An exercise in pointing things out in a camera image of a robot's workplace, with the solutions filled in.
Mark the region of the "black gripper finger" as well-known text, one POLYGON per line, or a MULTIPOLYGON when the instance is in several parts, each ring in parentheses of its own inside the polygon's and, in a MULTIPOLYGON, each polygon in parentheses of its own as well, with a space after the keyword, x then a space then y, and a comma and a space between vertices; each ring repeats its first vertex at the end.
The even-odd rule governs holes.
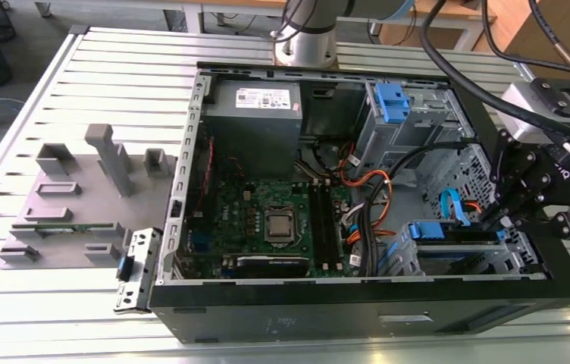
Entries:
POLYGON ((570 206, 551 218, 539 217, 543 210, 524 209, 511 217, 512 226, 531 236, 570 240, 570 206))
POLYGON ((493 201, 480 218, 485 231, 504 228, 501 220, 515 222, 535 201, 539 182, 532 176, 540 161, 539 144, 519 142, 503 128, 497 133, 489 180, 495 185, 493 201))

